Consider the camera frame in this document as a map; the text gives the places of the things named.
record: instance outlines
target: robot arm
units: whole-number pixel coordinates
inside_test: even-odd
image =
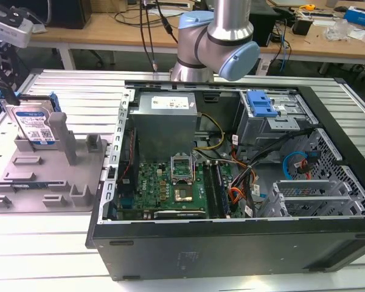
[[[215,0],[215,11],[192,11],[179,22],[178,55],[171,79],[211,82],[213,72],[229,81],[245,76],[260,48],[252,40],[251,0]]]
[[[0,90],[12,105],[19,105],[13,91],[21,81],[15,47],[27,47],[32,33],[26,17],[21,9],[0,5]]]

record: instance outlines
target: plastic bag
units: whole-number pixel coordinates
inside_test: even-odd
[[[354,26],[350,25],[346,19],[338,20],[333,26],[329,26],[323,31],[323,35],[329,41],[348,40],[347,36]]]

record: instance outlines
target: metal workbench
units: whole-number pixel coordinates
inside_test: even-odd
[[[168,80],[168,75],[45,70],[31,74],[20,91],[54,91],[76,137],[100,133],[111,142],[124,80]],[[347,85],[330,78],[249,76],[240,82],[312,86],[365,156],[365,103]],[[0,175],[15,150],[16,134],[17,127],[1,114]],[[89,219],[89,213],[0,215],[0,291],[365,291],[365,255],[336,273],[115,283],[97,251],[85,248]]]

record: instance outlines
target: motherboard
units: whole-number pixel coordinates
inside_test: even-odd
[[[229,164],[192,164],[190,156],[142,162],[136,191],[129,197],[119,196],[117,210],[124,218],[134,215],[143,220],[225,218],[229,214],[227,189],[232,179]]]

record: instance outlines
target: open computer tower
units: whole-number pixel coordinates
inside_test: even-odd
[[[327,272],[365,254],[365,158],[311,88],[126,92],[89,233],[113,280]]]

